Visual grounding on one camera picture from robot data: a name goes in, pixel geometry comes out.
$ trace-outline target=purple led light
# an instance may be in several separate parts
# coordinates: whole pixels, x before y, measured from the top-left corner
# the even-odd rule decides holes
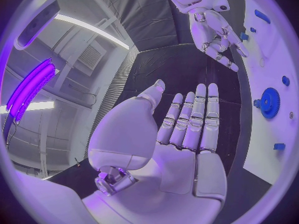
[[[15,117],[23,102],[31,94],[32,91],[52,72],[55,72],[55,66],[51,63],[48,64],[43,70],[36,74],[36,76],[22,89],[19,96],[15,99],[10,114]]]
[[[15,117],[15,121],[19,122],[26,109],[28,108],[28,106],[30,105],[31,101],[34,99],[34,97],[40,92],[40,90],[55,76],[55,69],[43,80],[39,83],[38,86],[35,87],[35,89],[31,92],[31,94],[27,97],[27,99],[25,100],[24,104],[22,105],[22,107],[20,108],[19,112],[17,113],[16,117]]]
[[[41,70],[43,70],[48,64],[50,64],[52,61],[52,58],[49,58],[45,61],[43,61],[41,64],[39,64],[33,71],[29,73],[28,76],[24,78],[24,80],[18,85],[14,93],[11,95],[10,99],[7,102],[6,110],[9,111],[12,104],[16,100],[16,98],[19,96],[19,94],[22,92],[22,90],[25,88],[25,86],[38,74]]]

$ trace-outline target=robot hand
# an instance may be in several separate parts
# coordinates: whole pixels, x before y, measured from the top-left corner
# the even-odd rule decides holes
[[[206,101],[206,86],[199,84],[196,93],[189,92],[182,105],[182,94],[176,94],[163,124],[157,135],[157,143],[172,144],[177,149],[196,151],[200,133],[204,126],[204,110]],[[212,83],[208,87],[208,103],[205,116],[205,126],[200,150],[215,152],[218,142],[219,127],[219,94],[218,87]]]
[[[214,60],[238,71],[238,66],[219,52],[235,46],[241,56],[247,57],[248,51],[232,27],[218,11],[228,11],[227,0],[172,0],[182,13],[188,13],[190,31],[196,47]]]

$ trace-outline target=gear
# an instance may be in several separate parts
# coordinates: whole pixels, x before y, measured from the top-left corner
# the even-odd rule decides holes
[[[280,108],[280,96],[274,88],[265,89],[261,101],[260,109],[265,118],[274,118]]]

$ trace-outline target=black floor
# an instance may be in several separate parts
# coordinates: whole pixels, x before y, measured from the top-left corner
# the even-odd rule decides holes
[[[224,53],[232,60],[230,51]],[[186,96],[196,86],[216,83],[220,99],[220,127],[217,153],[228,174],[236,153],[240,133],[241,97],[237,73],[214,61],[196,49],[194,44],[165,47],[140,53],[132,67],[124,91],[116,102],[137,96],[156,80],[162,79],[166,88],[154,112],[161,126],[177,93]]]

